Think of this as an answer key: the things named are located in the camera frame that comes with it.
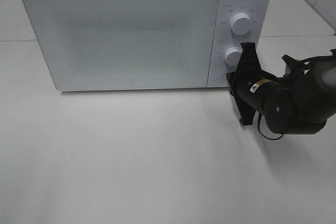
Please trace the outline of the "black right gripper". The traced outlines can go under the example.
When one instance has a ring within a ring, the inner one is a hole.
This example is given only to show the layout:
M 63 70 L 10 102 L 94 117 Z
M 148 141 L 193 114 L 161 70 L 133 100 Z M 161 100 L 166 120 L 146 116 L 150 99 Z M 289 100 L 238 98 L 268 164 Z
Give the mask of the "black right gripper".
M 228 72 L 226 79 L 230 94 L 234 97 L 240 123 L 252 125 L 256 111 L 262 110 L 262 88 L 258 81 L 262 80 L 261 65 L 254 42 L 242 42 L 242 53 L 236 71 Z

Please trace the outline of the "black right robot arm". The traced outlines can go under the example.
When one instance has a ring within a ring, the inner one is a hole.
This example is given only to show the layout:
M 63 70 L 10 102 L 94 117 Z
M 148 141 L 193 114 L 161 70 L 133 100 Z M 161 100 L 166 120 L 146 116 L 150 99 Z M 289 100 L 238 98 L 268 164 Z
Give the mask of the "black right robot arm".
M 258 114 L 280 136 L 316 134 L 335 115 L 334 49 L 303 60 L 283 55 L 286 72 L 276 77 L 262 70 L 253 42 L 241 47 L 236 70 L 226 75 L 241 125 L 251 125 Z

